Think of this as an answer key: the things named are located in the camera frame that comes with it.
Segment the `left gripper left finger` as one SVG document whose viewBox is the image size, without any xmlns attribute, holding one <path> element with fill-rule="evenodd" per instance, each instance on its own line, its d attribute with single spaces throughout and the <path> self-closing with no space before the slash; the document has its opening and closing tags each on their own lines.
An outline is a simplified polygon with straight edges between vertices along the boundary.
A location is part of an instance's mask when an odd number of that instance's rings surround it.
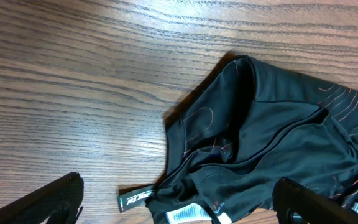
<svg viewBox="0 0 358 224">
<path fill-rule="evenodd" d="M 68 173 L 0 208 L 0 224 L 76 223 L 83 195 L 80 174 Z"/>
</svg>

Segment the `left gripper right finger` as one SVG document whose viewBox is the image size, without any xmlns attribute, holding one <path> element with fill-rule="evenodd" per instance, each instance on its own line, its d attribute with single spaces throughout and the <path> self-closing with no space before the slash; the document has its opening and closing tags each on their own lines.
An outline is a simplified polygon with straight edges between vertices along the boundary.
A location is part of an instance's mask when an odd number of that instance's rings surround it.
<svg viewBox="0 0 358 224">
<path fill-rule="evenodd" d="M 358 213 L 345 209 L 299 183 L 280 178 L 273 189 L 273 209 L 280 224 L 353 224 Z"/>
</svg>

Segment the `black cycling jersey orange lines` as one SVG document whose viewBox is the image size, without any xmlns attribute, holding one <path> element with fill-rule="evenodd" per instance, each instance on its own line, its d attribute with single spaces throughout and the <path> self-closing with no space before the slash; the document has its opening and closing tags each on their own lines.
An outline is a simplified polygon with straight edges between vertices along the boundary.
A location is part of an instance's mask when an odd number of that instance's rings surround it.
<svg viewBox="0 0 358 224">
<path fill-rule="evenodd" d="M 358 202 L 358 91 L 241 55 L 165 123 L 165 178 L 122 194 L 155 223 L 232 223 L 273 208 L 281 177 Z"/>
</svg>

